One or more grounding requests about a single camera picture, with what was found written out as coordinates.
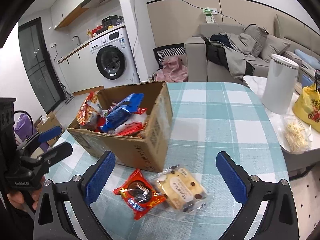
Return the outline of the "person's left hand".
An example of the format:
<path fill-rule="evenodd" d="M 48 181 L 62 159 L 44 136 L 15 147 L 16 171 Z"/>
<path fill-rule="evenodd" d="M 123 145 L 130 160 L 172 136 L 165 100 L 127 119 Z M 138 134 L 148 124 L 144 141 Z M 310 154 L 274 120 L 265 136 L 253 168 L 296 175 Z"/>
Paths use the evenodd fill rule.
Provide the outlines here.
<path fill-rule="evenodd" d="M 46 180 L 45 176 L 43 176 L 40 180 L 41 183 L 41 188 L 35 191 L 29 191 L 28 194 L 29 196 L 33 199 L 32 201 L 32 209 L 36 211 L 37 205 L 39 202 L 40 194 L 42 191 L 43 183 Z M 16 209 L 22 210 L 27 212 L 25 209 L 25 198 L 22 194 L 22 192 L 16 190 L 16 189 L 10 189 L 8 194 L 7 194 L 9 202 L 12 204 L 13 207 Z"/>

